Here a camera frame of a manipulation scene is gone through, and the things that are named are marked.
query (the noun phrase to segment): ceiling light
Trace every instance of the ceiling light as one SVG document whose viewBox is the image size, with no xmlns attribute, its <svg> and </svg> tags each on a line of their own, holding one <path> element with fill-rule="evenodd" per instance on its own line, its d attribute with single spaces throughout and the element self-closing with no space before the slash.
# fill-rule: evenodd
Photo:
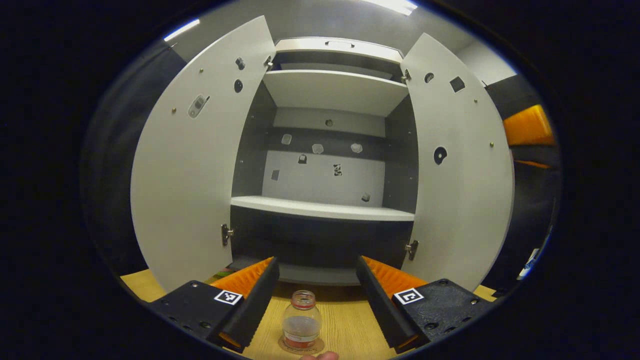
<svg viewBox="0 0 640 360">
<path fill-rule="evenodd" d="M 399 12 L 403 15 L 411 15 L 418 6 L 411 4 L 407 0 L 362 0 L 368 3 L 384 6 L 387 9 Z"/>
<path fill-rule="evenodd" d="M 192 27 L 198 25 L 200 23 L 200 19 L 195 19 L 194 21 L 191 21 L 189 24 L 186 24 L 185 26 L 179 28 L 178 30 L 174 31 L 173 33 L 170 33 L 166 38 L 164 38 L 164 41 L 169 41 L 173 38 L 175 38 L 176 36 L 182 34 L 183 32 L 191 29 Z"/>
</svg>

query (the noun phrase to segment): open cabinet door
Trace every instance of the open cabinet door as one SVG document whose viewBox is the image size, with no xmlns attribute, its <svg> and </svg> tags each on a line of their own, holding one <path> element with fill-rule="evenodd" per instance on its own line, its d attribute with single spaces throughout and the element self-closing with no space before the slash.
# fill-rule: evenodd
<svg viewBox="0 0 640 360">
<path fill-rule="evenodd" d="M 231 263 L 221 225 L 230 225 L 238 144 L 268 56 L 275 46 L 261 16 L 193 58 L 145 124 L 131 173 L 131 213 L 140 250 L 166 291 Z"/>
<path fill-rule="evenodd" d="M 474 291 L 511 220 L 513 162 L 502 120 L 471 70 L 429 35 L 422 34 L 400 68 L 411 77 L 419 149 L 411 237 L 419 246 L 402 269 Z"/>
</svg>

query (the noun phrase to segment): white cabinet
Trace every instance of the white cabinet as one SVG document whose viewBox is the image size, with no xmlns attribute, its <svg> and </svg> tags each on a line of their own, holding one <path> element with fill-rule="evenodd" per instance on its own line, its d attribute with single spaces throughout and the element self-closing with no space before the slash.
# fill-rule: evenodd
<svg viewBox="0 0 640 360">
<path fill-rule="evenodd" d="M 264 17 L 171 82 L 131 179 L 136 237 L 168 291 L 272 255 L 281 280 L 357 284 L 357 254 L 475 288 L 512 199 L 495 106 L 431 37 L 404 59 L 348 39 L 274 45 Z M 222 224 L 234 230 L 227 245 Z M 419 240 L 414 260 L 405 259 L 410 239 Z"/>
</svg>

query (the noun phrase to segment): wooden table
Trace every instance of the wooden table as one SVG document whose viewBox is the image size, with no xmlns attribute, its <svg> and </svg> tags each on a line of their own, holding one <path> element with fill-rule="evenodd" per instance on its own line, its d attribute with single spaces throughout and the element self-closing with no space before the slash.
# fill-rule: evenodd
<svg viewBox="0 0 640 360">
<path fill-rule="evenodd" d="M 123 282 L 142 300 L 152 302 L 166 293 L 150 270 L 121 277 Z M 250 359 L 299 359 L 299 355 L 285 352 L 278 345 L 282 335 L 282 315 L 290 304 L 291 294 L 300 289 L 316 294 L 317 308 L 323 317 L 320 338 L 324 351 L 335 351 L 342 359 L 390 359 L 396 352 L 387 347 L 376 318 L 359 286 L 307 286 L 279 282 L 262 321 L 243 356 Z M 493 290 L 479 286 L 477 296 L 494 301 Z"/>
</svg>

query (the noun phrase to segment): ceiling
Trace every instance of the ceiling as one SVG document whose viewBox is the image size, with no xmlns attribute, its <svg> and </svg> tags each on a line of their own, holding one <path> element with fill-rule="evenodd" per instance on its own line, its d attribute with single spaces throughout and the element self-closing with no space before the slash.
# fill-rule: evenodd
<svg viewBox="0 0 640 360">
<path fill-rule="evenodd" d="M 173 50 L 189 61 L 224 34 L 260 15 L 265 16 L 274 42 L 289 37 L 341 37 L 394 47 L 406 54 L 422 33 L 453 53 L 475 40 L 422 8 L 405 16 L 360 0 L 236 0 L 200 16 L 199 25 L 171 41 L 177 43 Z"/>
</svg>

